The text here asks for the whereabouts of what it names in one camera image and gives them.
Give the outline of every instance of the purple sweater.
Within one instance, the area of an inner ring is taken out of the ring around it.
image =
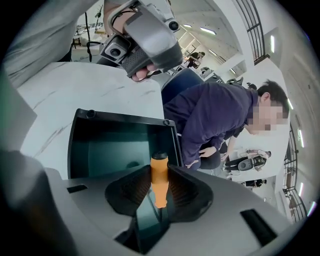
[[[226,132],[243,126],[258,103],[258,93],[240,85],[207,82],[192,86],[163,106],[175,122],[185,165],[199,159],[201,145],[219,149]]]

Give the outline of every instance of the black tray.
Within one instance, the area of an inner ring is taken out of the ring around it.
[[[97,177],[150,164],[153,152],[182,166],[173,121],[77,109],[68,146],[68,178]]]

